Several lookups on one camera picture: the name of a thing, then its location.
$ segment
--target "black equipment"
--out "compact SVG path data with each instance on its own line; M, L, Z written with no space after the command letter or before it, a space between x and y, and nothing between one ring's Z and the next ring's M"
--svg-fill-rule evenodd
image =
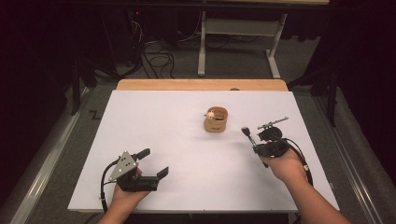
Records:
M104 185L108 183L117 183L123 191L138 192L138 191L155 191L157 190L160 180L166 177L169 173L169 167L161 170L157 176L142 176L137 172L137 160L142 160L150 154L149 148L142 150L141 152L130 155L127 151L123 152L122 155L116 160L111 162L102 175L101 181L101 200L103 210L107 211L107 203L104 191ZM113 173L105 182L105 176L113 165L116 165Z
M297 156L299 157L301 163L306 172L306 177L312 186L314 186L314 182L312 179L311 171L309 170L309 166L306 163L303 152L293 141L288 138L282 138L282 132L277 127L274 127L275 123L279 123L280 121L286 120L288 118L280 119L274 122L269 122L268 124L264 124L258 129L264 129L261 133L258 133L261 141L265 141L264 144L256 144L253 137L251 136L250 129L248 127L243 127L242 133L244 133L251 144L253 145L253 151L259 155L260 157L271 157L271 158L279 158L283 156L289 149L293 150ZM291 145L289 142L292 142L295 146L297 146L298 150Z

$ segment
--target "white tabletop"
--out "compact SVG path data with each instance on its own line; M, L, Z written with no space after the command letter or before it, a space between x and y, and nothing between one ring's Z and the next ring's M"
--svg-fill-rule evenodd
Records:
M211 106L228 110L224 133L204 129L204 114ZM287 91L113 91L68 209L101 211L105 168L123 151L150 148L151 154L139 162L143 175L156 175L167 166L169 175L136 213L295 212L283 183L264 168L241 132L249 127L260 143L257 127L285 116L289 119L276 127L299 145L315 188L338 209L294 96ZM105 186L107 203L113 189L114 184Z

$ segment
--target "white metal frame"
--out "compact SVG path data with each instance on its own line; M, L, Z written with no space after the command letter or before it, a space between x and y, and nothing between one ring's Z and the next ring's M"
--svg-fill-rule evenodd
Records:
M279 21L239 21L207 19L205 11L202 12L201 21L201 47L198 59L198 77L205 76L205 36L206 34L223 35L265 35L274 38L271 49L266 50L266 56L270 65L273 78L280 78L275 61L276 48L282 35L287 14L282 14Z

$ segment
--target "cable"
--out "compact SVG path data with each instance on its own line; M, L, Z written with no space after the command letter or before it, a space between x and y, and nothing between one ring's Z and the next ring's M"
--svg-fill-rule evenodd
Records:
M224 48L225 46L227 46L227 44L229 43L229 41L230 41L230 38L229 38L229 36L228 35L207 35L209 38L211 37L211 38L214 38L214 37L223 37L223 39L225 38L225 43L223 43L222 45L220 45L220 46L218 46L218 47L211 47L211 46L209 46L209 44L206 44L206 46L208 47L208 48L210 48L210 49L222 49L222 48Z
M102 207L105 213L107 212L107 203L106 203L105 188L104 188L105 177L108 169L110 169L113 165L117 164L118 161L119 160L113 161L106 167L106 169L103 171L102 180L100 182L100 200L102 201Z
M142 35L143 35L142 27L136 21L130 21L130 23L131 23L131 29L134 28L134 30L132 31L132 36L130 36L132 44L134 43L134 36L136 35L137 29L139 29L139 39L136 42L138 44L142 40Z
M184 41L191 40L191 39L194 39L195 37L199 36L199 35L196 35L196 33L198 31L199 24L201 23L201 19L202 19L202 11L200 11L200 13L199 13L198 22L197 22L197 25L195 26L194 32L192 32L192 35L190 35L190 37L187 37L185 39L178 40L178 42L184 42Z
M117 183L117 181L108 181L108 182L106 182L105 184L103 184L103 185L107 185L107 184L115 184L115 183Z
M314 187L314 180L313 180L313 178L312 178L311 170L309 169L309 166L308 166L308 163L307 163L306 160L305 160L304 154L303 154L303 152L300 150L300 148L298 147L298 145L297 145L295 142L289 140L288 138L285 138L285 139L286 139L286 141L285 141L283 138L280 138L280 137L278 137L278 136L275 136L275 135L272 135L272 134L271 134L271 136L273 136L274 138L276 138L276 139L278 139L279 141L283 142L284 144L288 145L288 146L290 147L290 149L293 150L293 151L296 153L296 155L297 155L298 158L300 159L301 164L302 164L303 167L304 167L304 170L305 170L305 173L306 173L306 179L307 179L308 183L309 183L312 187ZM294 145L296 145L297 148L298 148L298 150L297 150L294 146L292 146L288 141L291 141Z
M153 52L146 52L146 50L147 50L148 47L154 46L154 45L159 46L160 48L157 49L157 50L155 50L155 51L153 51ZM146 62L147 62L148 65L150 66L150 68L151 68L151 70L152 70L152 72L154 73L154 75L155 75L156 78L163 78L163 69L164 69L166 66L168 66L169 64L171 65L171 70L169 71L169 76L170 76L171 78L175 78L175 77L173 76L173 70L174 70L174 68L175 68L175 58L174 58L173 54L171 54L171 53L162 53L162 51L163 51L163 45L160 44L159 42L147 43L146 46L145 46L145 52L143 52L143 56L144 56L144 58L146 59ZM165 62L164 62L164 63L155 63L155 61L157 61L157 60L163 60L163 59L165 59ZM145 70L145 72L146 72L146 75L147 75L148 78L149 78L149 73L148 73L148 71L146 70L146 67L145 67L145 66L143 66L143 67L144 67L144 70ZM155 70L155 68L161 68L161 69L160 69L160 72L158 73L158 72Z
M137 70L139 70L139 68L142 66L142 60L139 58L136 62L136 64L134 65L134 67L129 70L128 72L124 73L124 74L118 74L117 72L113 71L113 70L109 70L105 67L103 67L102 65L95 63L94 61L85 58L85 60L92 64L94 67L97 67L99 70L103 71L104 73L108 74L110 77L116 79L116 80L122 80L124 78L126 78L127 76L133 74L134 72L136 72ZM109 79L108 77L104 77L101 76L99 74L95 74L97 77L103 78L103 79Z
M84 224L88 224L94 217L97 217L99 213L92 214L87 220L85 220Z
M264 35L254 35L253 39L251 39L251 40L241 40L241 39L234 39L233 36L241 36L241 35L230 35L230 37L229 37L230 40L232 40L233 42L236 42L236 43L253 43L257 40L265 38Z
M201 44L201 40L200 39L196 39L197 37L199 37L200 35L196 35L196 36L193 36L192 38L190 38L190 39L185 39L185 40L182 40L182 41L179 41L179 44L180 45L183 45L183 46L187 46L187 47L196 47L196 46L199 46L200 44Z

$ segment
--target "wooden cup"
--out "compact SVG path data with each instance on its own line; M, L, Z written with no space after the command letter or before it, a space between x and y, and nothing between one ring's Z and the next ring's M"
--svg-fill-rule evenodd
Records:
M225 108L220 106L210 107L207 112L212 111L215 116L209 118L206 116L204 121L205 130L209 133L222 133L227 125L228 112Z

